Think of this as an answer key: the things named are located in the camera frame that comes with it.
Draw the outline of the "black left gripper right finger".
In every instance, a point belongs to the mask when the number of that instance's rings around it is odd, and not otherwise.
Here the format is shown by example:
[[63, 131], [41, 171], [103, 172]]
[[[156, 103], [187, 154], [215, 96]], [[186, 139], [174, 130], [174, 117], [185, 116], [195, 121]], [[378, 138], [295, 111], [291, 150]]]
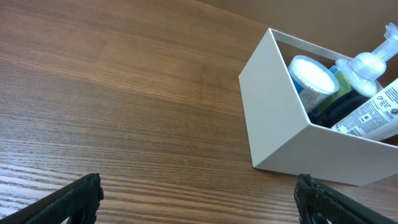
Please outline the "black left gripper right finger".
[[298, 176], [294, 199], [300, 224], [397, 224], [309, 174]]

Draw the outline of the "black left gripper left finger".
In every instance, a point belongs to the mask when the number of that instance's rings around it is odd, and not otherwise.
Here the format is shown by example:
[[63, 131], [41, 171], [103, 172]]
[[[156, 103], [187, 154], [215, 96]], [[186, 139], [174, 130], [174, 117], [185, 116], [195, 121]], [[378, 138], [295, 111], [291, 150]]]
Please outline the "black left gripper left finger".
[[35, 203], [1, 219], [2, 224], [90, 224], [104, 199], [98, 173], [88, 174]]

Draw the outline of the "white bamboo print lotion tube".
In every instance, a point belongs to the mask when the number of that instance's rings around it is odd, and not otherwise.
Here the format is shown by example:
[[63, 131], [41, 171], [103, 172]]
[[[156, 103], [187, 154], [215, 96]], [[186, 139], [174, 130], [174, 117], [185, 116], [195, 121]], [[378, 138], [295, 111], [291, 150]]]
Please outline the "white bamboo print lotion tube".
[[340, 133], [383, 141], [397, 134], [397, 80], [331, 127]]

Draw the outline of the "cotton swab round container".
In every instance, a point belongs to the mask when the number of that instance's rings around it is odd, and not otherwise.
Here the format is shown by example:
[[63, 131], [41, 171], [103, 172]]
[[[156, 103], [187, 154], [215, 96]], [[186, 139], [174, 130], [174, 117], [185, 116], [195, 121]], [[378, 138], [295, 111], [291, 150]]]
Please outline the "cotton swab round container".
[[288, 71], [307, 113], [340, 89], [334, 74], [308, 56], [296, 55], [291, 60]]

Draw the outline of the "blue foam soap pump bottle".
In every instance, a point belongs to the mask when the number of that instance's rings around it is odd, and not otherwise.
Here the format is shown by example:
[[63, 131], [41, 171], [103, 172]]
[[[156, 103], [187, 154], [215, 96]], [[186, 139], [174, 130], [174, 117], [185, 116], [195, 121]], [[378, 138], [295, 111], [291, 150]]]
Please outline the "blue foam soap pump bottle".
[[377, 79], [386, 71], [387, 61], [397, 54], [397, 26], [388, 23], [384, 37], [386, 40], [372, 52], [351, 60], [340, 58], [330, 67], [340, 89], [308, 113], [313, 124], [330, 128], [377, 93]]

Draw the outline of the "white cardboard box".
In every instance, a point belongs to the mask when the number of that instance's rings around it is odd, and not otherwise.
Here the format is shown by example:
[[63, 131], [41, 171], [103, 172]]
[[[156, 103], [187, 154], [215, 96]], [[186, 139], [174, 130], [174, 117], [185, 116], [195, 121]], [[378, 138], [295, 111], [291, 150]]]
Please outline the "white cardboard box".
[[343, 55], [269, 28], [239, 75], [252, 165], [365, 185], [397, 174], [397, 146], [312, 124], [278, 42], [332, 61]]

